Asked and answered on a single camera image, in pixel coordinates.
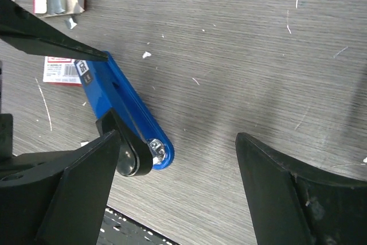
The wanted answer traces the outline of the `red staple box sleeve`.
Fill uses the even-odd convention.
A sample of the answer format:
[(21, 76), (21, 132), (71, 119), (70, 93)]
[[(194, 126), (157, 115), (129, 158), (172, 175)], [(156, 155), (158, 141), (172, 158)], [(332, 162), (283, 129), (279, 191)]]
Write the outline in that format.
[(43, 82), (81, 86), (74, 59), (45, 56)]

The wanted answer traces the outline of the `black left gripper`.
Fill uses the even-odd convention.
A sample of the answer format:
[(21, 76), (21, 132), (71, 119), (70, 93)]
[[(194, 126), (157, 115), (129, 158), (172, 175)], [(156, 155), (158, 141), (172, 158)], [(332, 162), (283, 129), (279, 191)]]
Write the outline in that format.
[(13, 116), (1, 112), (0, 154), (1, 159), (13, 156)]

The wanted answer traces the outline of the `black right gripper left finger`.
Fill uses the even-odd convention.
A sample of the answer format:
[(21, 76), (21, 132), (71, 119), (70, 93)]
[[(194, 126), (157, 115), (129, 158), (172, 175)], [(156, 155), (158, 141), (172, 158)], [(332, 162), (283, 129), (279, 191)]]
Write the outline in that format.
[(96, 244), (120, 149), (116, 131), (74, 151), (1, 157), (2, 244)]

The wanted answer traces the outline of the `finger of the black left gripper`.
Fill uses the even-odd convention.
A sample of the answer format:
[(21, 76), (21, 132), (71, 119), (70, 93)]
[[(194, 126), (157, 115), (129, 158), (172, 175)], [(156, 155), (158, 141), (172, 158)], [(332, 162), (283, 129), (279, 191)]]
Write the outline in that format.
[(105, 52), (68, 37), (12, 0), (1, 0), (1, 40), (29, 55), (108, 60)]

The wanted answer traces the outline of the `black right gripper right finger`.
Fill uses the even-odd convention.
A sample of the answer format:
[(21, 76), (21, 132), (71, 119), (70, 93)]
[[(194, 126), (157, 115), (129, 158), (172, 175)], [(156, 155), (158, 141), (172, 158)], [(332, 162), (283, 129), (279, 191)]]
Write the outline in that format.
[(235, 141), (258, 244), (365, 244), (366, 182), (281, 153), (247, 133)]

